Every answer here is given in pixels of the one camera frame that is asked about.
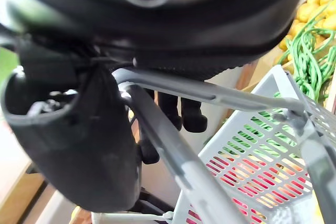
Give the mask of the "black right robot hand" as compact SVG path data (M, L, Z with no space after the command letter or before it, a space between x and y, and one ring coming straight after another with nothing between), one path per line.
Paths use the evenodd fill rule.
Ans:
M67 199L128 210L151 144L135 142L113 70L208 80L271 50L299 2L1 0L1 37L23 67L5 83L5 119Z

